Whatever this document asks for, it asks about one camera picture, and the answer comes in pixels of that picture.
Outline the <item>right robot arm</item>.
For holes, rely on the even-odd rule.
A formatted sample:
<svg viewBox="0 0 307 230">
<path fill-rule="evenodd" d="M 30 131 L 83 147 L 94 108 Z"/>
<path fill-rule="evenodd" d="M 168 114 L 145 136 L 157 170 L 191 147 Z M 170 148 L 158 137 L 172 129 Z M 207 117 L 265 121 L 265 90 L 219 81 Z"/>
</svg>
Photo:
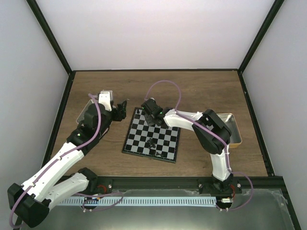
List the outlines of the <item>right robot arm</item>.
<svg viewBox="0 0 307 230">
<path fill-rule="evenodd" d="M 183 112 L 176 108 L 158 106 L 153 98 L 141 105 L 148 125 L 163 128 L 178 127 L 193 131 L 202 148 L 210 154 L 213 172 L 213 187 L 224 193 L 230 188 L 233 173 L 229 163 L 229 144 L 232 132 L 211 109 L 205 112 Z"/>
</svg>

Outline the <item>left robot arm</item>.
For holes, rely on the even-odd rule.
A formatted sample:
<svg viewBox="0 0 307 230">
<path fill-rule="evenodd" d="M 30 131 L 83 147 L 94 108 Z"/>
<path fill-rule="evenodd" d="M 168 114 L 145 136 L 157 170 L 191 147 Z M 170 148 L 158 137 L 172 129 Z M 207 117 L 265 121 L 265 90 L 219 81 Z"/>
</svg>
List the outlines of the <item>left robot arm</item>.
<svg viewBox="0 0 307 230">
<path fill-rule="evenodd" d="M 127 101 L 113 105 L 111 99 L 91 99 L 77 118 L 77 128 L 57 154 L 30 179 L 9 187 L 11 213 L 33 228 L 64 199 L 74 194 L 96 196 L 99 193 L 98 177 L 88 168 L 80 169 L 63 182 L 59 180 L 99 143 L 112 122 L 125 119 L 126 107 Z"/>
</svg>

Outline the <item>black white chess board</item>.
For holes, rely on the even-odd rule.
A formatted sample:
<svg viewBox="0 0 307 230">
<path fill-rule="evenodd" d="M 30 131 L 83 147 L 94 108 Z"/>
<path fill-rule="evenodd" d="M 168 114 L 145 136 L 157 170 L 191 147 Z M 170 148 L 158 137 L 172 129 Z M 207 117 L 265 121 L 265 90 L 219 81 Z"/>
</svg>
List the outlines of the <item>black white chess board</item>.
<svg viewBox="0 0 307 230">
<path fill-rule="evenodd" d="M 130 121 L 122 153 L 176 163 L 180 128 L 149 126 L 142 108 L 136 107 Z"/>
</svg>

